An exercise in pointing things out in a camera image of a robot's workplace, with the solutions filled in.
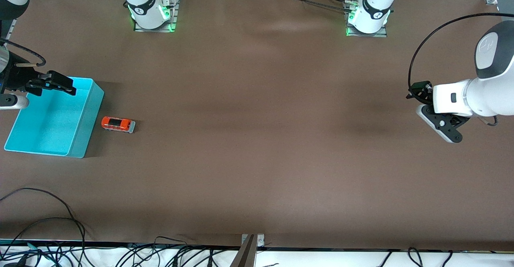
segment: green led light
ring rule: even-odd
[[[162,6],[161,6],[161,7],[159,7],[159,11],[161,11],[162,18],[167,19],[167,16],[168,16],[168,15],[166,15],[166,14],[164,13],[163,9],[165,9],[165,7],[162,7]]]
[[[136,20],[136,18],[134,18],[134,13],[132,13],[132,9],[129,7],[128,10],[130,11],[130,17],[132,17],[132,20]]]

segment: orange toy car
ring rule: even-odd
[[[133,133],[136,122],[132,119],[105,116],[102,119],[102,128],[108,131]]]

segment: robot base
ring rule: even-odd
[[[143,27],[137,24],[136,20],[134,20],[134,31],[136,32],[157,32],[157,33],[170,33],[175,32],[175,28],[177,27],[177,16],[178,16],[178,7],[180,0],[169,0],[170,9],[164,9],[163,15],[169,16],[169,19],[165,21],[160,27],[156,29],[144,29]]]
[[[379,31],[375,33],[363,33],[358,31],[355,26],[348,23],[348,14],[345,15],[345,20],[347,22],[347,36],[359,36],[359,37],[387,37],[386,27],[382,26]]]
[[[348,9],[350,11],[353,11],[358,5],[358,0],[347,0],[344,4],[344,9]],[[347,36],[359,36],[359,37],[387,37],[386,32],[386,26],[383,25],[380,30],[378,30],[375,33],[363,33],[361,31],[358,31],[358,29],[355,28],[355,26],[348,22],[350,19],[350,16],[354,15],[354,13],[348,13],[345,12],[345,22],[347,24]]]

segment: cyan container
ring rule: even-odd
[[[6,151],[83,158],[103,99],[90,78],[70,77],[77,94],[43,90],[27,94],[4,146]]]

